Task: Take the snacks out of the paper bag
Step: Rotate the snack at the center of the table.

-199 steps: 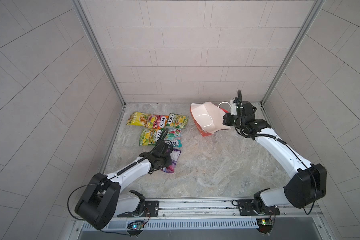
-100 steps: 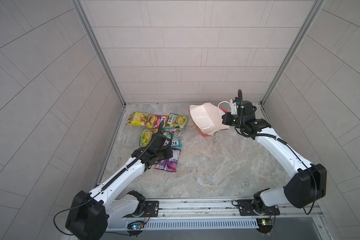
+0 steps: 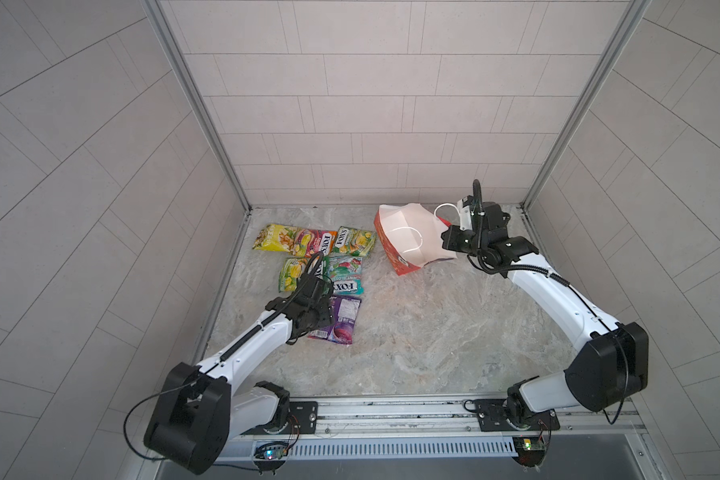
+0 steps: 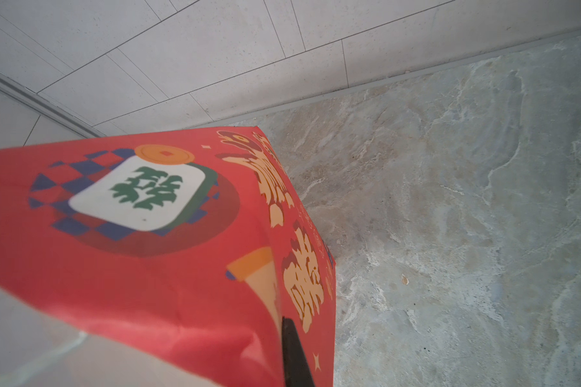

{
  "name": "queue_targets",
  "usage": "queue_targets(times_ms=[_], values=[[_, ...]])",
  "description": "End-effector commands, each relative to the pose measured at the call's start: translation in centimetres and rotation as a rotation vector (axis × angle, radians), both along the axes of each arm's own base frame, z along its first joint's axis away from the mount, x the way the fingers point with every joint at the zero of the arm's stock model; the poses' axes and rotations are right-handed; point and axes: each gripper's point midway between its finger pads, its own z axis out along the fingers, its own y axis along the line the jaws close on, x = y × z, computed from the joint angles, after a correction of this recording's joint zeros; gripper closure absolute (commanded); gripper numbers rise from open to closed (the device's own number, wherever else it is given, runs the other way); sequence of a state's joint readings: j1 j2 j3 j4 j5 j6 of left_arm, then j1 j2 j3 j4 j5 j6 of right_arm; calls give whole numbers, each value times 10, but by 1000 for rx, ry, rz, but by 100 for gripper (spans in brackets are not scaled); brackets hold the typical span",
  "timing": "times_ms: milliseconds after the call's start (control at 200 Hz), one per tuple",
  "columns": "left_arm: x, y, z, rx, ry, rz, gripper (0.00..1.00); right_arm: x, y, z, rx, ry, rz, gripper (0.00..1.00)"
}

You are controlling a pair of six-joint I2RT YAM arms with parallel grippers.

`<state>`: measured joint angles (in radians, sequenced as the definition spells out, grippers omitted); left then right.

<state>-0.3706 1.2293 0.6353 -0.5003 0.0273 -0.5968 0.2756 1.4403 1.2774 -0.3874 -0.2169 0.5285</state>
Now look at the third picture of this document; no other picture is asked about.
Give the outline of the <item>pink Fox's candy packet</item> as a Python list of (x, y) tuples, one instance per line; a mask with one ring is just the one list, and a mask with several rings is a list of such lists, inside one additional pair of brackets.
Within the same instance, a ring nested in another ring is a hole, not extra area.
[(316, 253), (331, 253), (338, 232), (332, 230), (298, 229), (291, 248), (294, 257), (311, 257)]

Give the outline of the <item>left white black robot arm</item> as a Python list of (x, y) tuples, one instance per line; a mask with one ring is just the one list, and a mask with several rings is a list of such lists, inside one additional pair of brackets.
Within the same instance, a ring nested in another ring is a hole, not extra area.
[(170, 460), (194, 474), (207, 471), (228, 441), (252, 429), (290, 426), (290, 393), (261, 381), (242, 383), (272, 352), (332, 322), (330, 279), (305, 273), (287, 297), (270, 301), (239, 337), (196, 365), (167, 375), (143, 437), (153, 460)]

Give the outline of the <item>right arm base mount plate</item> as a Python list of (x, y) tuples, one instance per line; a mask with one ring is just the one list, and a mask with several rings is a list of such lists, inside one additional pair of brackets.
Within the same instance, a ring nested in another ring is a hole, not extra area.
[(517, 399), (466, 400), (462, 406), (468, 413), (477, 417), (482, 432), (560, 429), (554, 410), (532, 412)]

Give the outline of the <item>purple snack packet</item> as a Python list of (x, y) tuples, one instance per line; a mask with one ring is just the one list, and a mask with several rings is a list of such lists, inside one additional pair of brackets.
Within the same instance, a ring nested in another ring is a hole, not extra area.
[(332, 323), (310, 332), (307, 337), (339, 345), (352, 345), (355, 324), (362, 299), (353, 296), (332, 296), (330, 313)]

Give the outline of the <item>yellow green Fox's candy packet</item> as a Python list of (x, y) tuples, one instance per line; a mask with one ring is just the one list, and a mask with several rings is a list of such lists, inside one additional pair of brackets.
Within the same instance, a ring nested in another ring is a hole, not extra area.
[(352, 257), (366, 257), (372, 251), (376, 238), (374, 231), (342, 226), (337, 230), (337, 237), (331, 253)]

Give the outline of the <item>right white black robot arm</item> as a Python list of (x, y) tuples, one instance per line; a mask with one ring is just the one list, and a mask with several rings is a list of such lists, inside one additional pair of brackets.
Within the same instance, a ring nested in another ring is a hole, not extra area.
[(454, 204), (458, 222), (442, 233), (446, 250), (464, 253), (487, 275), (500, 275), (527, 293), (571, 341), (576, 356), (564, 370), (518, 382), (507, 391), (505, 416), (517, 430), (558, 408), (592, 412), (621, 407), (648, 385), (649, 336), (594, 305), (557, 273), (540, 250), (508, 233), (510, 214), (493, 202), (467, 196)]

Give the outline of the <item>yellow green chips packet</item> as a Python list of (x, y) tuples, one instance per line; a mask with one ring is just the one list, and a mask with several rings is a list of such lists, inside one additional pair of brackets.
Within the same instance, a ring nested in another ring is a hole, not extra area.
[(253, 249), (301, 256), (301, 243), (297, 239), (301, 231), (299, 227), (269, 224), (258, 233)]

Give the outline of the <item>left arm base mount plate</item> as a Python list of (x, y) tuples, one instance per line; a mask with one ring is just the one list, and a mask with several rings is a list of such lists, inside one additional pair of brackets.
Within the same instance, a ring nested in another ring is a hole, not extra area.
[(297, 429), (300, 434), (314, 434), (318, 417), (318, 403), (316, 401), (291, 401), (288, 413), (283, 417), (284, 423), (260, 425), (243, 433), (250, 435), (286, 435), (293, 434)]

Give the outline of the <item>red white paper bag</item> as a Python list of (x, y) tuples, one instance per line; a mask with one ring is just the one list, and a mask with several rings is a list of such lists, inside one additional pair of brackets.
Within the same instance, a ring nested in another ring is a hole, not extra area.
[(456, 259), (455, 252), (442, 247), (441, 235), (450, 226), (418, 203), (380, 205), (374, 218), (378, 240), (398, 276)]

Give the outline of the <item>teal green snack packet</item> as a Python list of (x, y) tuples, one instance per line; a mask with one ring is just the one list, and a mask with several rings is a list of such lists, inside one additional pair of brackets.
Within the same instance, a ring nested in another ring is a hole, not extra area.
[(336, 295), (362, 295), (363, 259), (353, 256), (329, 256), (325, 260), (326, 274), (333, 283)]

